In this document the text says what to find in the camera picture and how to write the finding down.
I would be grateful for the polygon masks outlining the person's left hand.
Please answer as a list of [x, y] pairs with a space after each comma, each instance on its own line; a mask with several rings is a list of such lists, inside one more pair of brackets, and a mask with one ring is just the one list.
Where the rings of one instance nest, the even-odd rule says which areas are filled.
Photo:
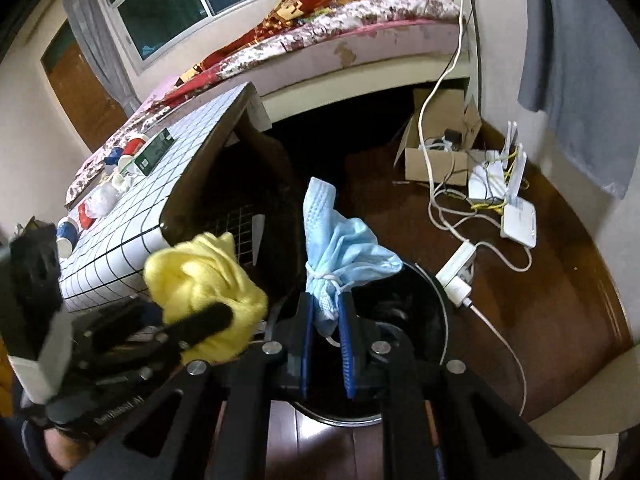
[[96, 447], [92, 441], [74, 440], [55, 428], [47, 429], [43, 437], [51, 460], [65, 472], [75, 468]]

